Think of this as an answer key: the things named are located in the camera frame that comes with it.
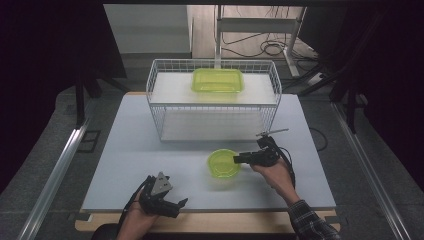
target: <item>wire basket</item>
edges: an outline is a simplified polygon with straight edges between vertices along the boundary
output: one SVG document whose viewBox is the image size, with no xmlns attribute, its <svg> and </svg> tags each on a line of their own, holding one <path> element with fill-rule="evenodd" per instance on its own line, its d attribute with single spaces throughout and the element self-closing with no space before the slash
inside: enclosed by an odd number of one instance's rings
<svg viewBox="0 0 424 240">
<path fill-rule="evenodd" d="M 162 141 L 250 141 L 269 131 L 281 98 L 281 83 L 270 60 L 219 60 L 238 69 L 240 93 L 191 90 L 193 71 L 217 60 L 156 59 L 146 86 L 147 101 Z"/>
</svg>

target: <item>yellow-green bowl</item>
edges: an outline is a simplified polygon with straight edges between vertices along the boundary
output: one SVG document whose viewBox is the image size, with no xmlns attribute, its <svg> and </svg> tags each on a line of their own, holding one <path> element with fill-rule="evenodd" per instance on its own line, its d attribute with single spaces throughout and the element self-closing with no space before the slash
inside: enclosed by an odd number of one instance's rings
<svg viewBox="0 0 424 240">
<path fill-rule="evenodd" d="M 212 177 L 229 178 L 240 171 L 240 164 L 234 163 L 237 153 L 228 149 L 219 149 L 208 157 L 209 171 Z"/>
</svg>

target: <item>white tabletop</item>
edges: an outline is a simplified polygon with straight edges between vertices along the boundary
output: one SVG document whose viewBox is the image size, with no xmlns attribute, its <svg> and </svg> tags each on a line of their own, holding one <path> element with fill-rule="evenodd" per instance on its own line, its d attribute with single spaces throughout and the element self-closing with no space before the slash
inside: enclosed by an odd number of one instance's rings
<svg viewBox="0 0 424 240">
<path fill-rule="evenodd" d="M 336 206 L 295 95 L 282 95 L 272 129 L 289 131 L 273 135 L 293 159 L 296 190 L 315 210 Z M 284 201 L 246 164 L 232 179 L 212 178 L 206 160 L 217 149 L 257 151 L 256 142 L 166 143 L 159 140 L 144 95 L 126 95 L 118 110 L 82 209 L 120 211 L 147 175 L 160 171 L 173 185 L 165 200 L 188 198 L 186 212 L 285 210 Z"/>
</svg>

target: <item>gray floor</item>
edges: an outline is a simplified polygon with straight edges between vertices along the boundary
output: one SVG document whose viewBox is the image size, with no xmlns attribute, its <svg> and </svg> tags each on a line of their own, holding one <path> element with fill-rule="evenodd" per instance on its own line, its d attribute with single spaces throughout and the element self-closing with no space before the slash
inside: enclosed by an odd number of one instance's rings
<svg viewBox="0 0 424 240">
<path fill-rule="evenodd" d="M 124 55 L 128 79 L 118 80 L 132 91 L 144 91 L 151 61 L 161 57 Z M 289 78 L 286 64 L 283 61 L 276 61 L 276 64 L 280 77 Z M 303 64 L 305 69 L 313 67 L 313 63 Z M 90 239 L 92 235 L 76 231 L 74 222 L 124 94 L 101 80 L 99 83 L 103 94 L 96 99 L 95 114 L 88 126 L 89 131 L 99 133 L 98 143 L 92 152 L 75 154 L 36 239 Z M 307 85 L 303 82 L 287 89 L 286 93 L 296 93 Z M 328 100 L 331 87 L 329 85 L 300 100 L 309 126 L 324 133 L 328 140 L 328 146 L 319 151 L 319 156 L 337 204 L 342 227 L 340 233 L 343 239 L 396 239 Z M 43 135 L 0 195 L 0 239 L 16 239 L 21 231 L 75 127 L 75 113 L 74 89 L 70 88 L 58 95 L 56 111 Z M 355 120 L 356 136 L 395 203 L 411 239 L 424 239 L 423 192 L 370 126 L 361 109 L 357 110 Z M 311 130 L 311 134 L 317 149 L 322 148 L 325 144 L 322 135 L 315 130 Z M 80 144 L 79 148 L 90 149 L 90 144 Z"/>
</svg>

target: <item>floor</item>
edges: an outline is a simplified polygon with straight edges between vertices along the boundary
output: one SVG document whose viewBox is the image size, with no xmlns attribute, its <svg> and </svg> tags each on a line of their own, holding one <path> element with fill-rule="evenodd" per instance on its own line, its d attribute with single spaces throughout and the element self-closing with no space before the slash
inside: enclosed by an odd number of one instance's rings
<svg viewBox="0 0 424 240">
<path fill-rule="evenodd" d="M 212 9 L 209 8 L 208 11 L 205 10 L 204 13 L 201 13 L 201 16 L 211 16 L 207 19 L 212 18 L 213 11 L 211 10 L 213 10 L 213 7 Z M 244 10 L 236 7 L 233 7 L 233 11 L 230 11 L 230 8 L 226 9 L 225 14 L 238 14 L 237 10 L 242 15 L 244 14 Z M 201 29 L 211 29 L 202 24 L 205 23 L 199 23 L 202 26 Z M 195 41 L 201 38 L 199 35 L 210 34 L 209 31 L 207 32 L 195 33 Z M 228 41 L 236 39 L 237 36 L 229 37 Z M 257 40 L 255 44 L 249 43 L 248 46 L 250 47 L 235 47 L 234 49 L 240 52 L 246 50 L 245 54 L 254 54 L 256 49 L 259 49 L 258 44 L 261 41 L 263 40 Z M 199 41 L 199 43 L 201 46 L 193 45 L 193 57 L 209 58 L 213 56 L 210 55 L 213 54 L 213 41 L 209 44 L 203 44 L 202 41 Z M 302 48 L 302 54 L 314 56 L 313 51 L 307 47 L 302 47 L 304 45 L 300 41 L 297 46 L 299 47 L 296 48 Z M 203 47 L 204 50 L 196 50 L 200 47 Z M 132 91 L 143 91 L 153 58 L 155 56 L 141 58 L 136 55 L 124 55 L 123 61 L 128 79 L 117 80 Z M 290 86 L 290 88 L 285 89 L 285 93 L 296 93 L 310 84 L 309 79 L 303 81 L 290 79 L 290 73 L 284 61 L 277 60 L 275 63 L 279 76 L 283 79 L 283 86 Z M 315 63 L 302 62 L 299 64 L 302 64 L 301 67 L 305 69 L 300 69 L 301 74 L 305 74 L 308 69 L 314 67 Z M 35 239 L 91 238 L 91 232 L 76 231 L 74 221 L 79 217 L 79 209 L 101 156 L 120 100 L 124 95 L 120 90 L 101 80 L 99 80 L 99 84 L 103 93 L 99 99 L 91 99 L 91 102 L 95 102 L 96 108 L 87 129 L 97 137 L 97 142 L 95 145 L 92 142 L 79 145 L 79 151 L 74 155 L 44 221 L 39 226 Z M 341 223 L 340 234 L 343 239 L 400 239 L 395 237 L 386 218 L 384 208 L 377 200 L 358 156 L 343 131 L 343 125 L 334 110 L 334 104 L 328 99 L 331 87 L 332 85 L 328 85 L 308 96 L 301 97 L 300 101 L 337 204 L 336 212 Z M 73 88 L 69 88 L 58 95 L 56 111 L 49 124 L 16 177 L 0 195 L 0 239 L 16 239 L 19 235 L 75 127 L 75 114 L 75 91 Z M 410 239 L 424 239 L 424 226 L 421 224 L 424 222 L 424 193 L 374 131 L 361 109 L 356 111 L 355 120 L 357 128 L 355 136 L 360 141 L 370 163 L 377 172 L 379 180 L 390 196 L 395 209 L 403 219 L 406 229 L 411 235 Z M 149 236 L 152 239 L 190 239 L 197 237 L 199 236 Z M 212 235 L 212 237 L 241 238 L 234 235 Z M 281 237 L 279 235 L 260 235 L 252 238 L 281 239 Z"/>
</svg>

